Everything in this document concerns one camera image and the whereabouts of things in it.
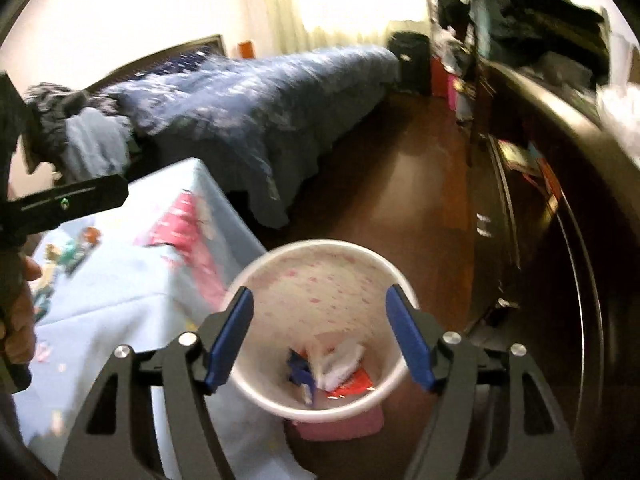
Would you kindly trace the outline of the person's left hand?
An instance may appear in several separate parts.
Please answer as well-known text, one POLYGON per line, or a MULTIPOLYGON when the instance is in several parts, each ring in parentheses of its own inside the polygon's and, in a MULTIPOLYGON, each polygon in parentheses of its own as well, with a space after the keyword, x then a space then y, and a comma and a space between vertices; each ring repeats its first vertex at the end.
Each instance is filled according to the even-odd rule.
POLYGON ((35 310, 29 282, 41 278, 41 268, 33 258, 21 255, 23 283, 20 293, 1 322, 1 344, 12 364, 27 365, 35 354, 35 310))

